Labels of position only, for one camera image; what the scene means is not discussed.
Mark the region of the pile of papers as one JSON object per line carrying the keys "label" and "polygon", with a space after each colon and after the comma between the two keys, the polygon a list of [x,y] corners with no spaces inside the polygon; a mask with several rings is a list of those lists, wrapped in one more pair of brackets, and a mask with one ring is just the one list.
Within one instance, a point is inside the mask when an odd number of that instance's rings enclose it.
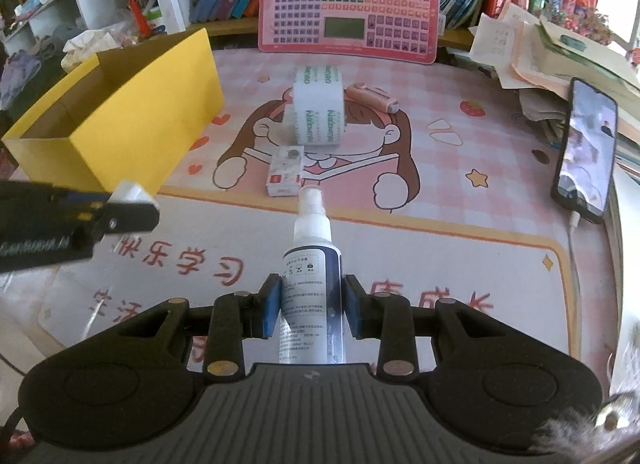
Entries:
{"label": "pile of papers", "polygon": [[614,50],[508,4],[496,19],[480,16],[470,56],[494,68],[506,90],[539,88],[567,100],[570,80],[588,82],[614,99],[618,132],[638,143],[639,76]]}

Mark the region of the pink learning keyboard tablet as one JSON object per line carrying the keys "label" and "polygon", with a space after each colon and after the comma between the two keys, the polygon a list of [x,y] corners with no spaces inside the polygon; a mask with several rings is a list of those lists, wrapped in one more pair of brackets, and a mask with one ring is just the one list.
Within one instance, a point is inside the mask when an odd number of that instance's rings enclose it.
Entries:
{"label": "pink learning keyboard tablet", "polygon": [[260,0],[258,47],[431,65],[438,20],[439,0]]}

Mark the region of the red white toy bottle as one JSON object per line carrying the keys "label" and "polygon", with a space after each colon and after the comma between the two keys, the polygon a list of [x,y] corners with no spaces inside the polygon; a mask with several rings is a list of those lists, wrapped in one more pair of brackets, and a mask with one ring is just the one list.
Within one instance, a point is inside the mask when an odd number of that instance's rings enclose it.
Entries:
{"label": "red white toy bottle", "polygon": [[131,13],[134,15],[134,21],[137,24],[142,39],[149,39],[152,30],[142,13],[142,9],[137,0],[127,0]]}

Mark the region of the pink cartoon desk mat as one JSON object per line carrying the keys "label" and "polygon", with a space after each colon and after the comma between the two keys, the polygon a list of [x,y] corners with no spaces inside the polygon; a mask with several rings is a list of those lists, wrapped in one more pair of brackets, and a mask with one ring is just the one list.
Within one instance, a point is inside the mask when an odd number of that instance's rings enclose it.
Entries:
{"label": "pink cartoon desk mat", "polygon": [[[106,239],[85,263],[1,281],[4,310],[26,332],[10,359],[31,368],[163,299],[208,305],[253,291],[281,268],[297,203],[266,191],[268,143],[294,71],[311,55],[219,50],[224,109],[158,195],[160,224]],[[521,115],[518,96],[483,73],[337,57],[346,84],[399,100],[396,117],[349,111],[346,155],[318,155],[346,273],[370,293],[431,308],[457,299],[555,348],[580,346],[603,375],[617,341],[608,235],[553,202],[558,154]]]}

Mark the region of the clear packing tape roll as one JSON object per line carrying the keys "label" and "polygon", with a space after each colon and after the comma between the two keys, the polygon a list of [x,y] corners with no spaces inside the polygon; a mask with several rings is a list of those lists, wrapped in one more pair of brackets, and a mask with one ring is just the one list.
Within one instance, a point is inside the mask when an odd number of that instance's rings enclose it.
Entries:
{"label": "clear packing tape roll", "polygon": [[303,146],[337,146],[346,132],[344,86],[335,66],[295,70],[292,109],[296,140]]}

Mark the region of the small white card box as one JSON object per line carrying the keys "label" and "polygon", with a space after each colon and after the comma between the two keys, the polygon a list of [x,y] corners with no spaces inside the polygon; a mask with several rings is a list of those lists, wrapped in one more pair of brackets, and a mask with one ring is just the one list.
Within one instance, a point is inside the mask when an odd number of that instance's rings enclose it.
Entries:
{"label": "small white card box", "polygon": [[303,146],[282,146],[274,151],[266,181],[269,197],[296,197],[303,183],[303,168]]}

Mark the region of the black smartphone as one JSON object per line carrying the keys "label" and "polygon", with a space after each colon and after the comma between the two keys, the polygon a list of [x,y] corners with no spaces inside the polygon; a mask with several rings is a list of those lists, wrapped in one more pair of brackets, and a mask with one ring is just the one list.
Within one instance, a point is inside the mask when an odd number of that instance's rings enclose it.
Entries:
{"label": "black smartphone", "polygon": [[578,78],[570,80],[568,104],[551,198],[601,224],[611,193],[618,106],[604,91]]}

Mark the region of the pile of clothes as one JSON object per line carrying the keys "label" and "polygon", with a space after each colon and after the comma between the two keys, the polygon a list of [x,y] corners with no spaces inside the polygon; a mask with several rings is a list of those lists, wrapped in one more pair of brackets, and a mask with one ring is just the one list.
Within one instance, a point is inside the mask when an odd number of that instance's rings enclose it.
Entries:
{"label": "pile of clothes", "polygon": [[31,50],[10,55],[1,70],[1,109],[9,111],[16,107],[20,98],[38,98],[41,86],[47,91],[65,76],[61,66],[63,47],[80,32],[75,26],[61,24],[39,39]]}

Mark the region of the yellow cardboard box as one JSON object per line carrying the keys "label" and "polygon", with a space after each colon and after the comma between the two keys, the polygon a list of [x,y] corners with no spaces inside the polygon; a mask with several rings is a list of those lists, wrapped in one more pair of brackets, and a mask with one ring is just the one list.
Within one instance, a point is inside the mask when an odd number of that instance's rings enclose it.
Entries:
{"label": "yellow cardboard box", "polygon": [[32,181],[154,195],[223,106],[207,32],[183,32],[91,55],[2,141]]}

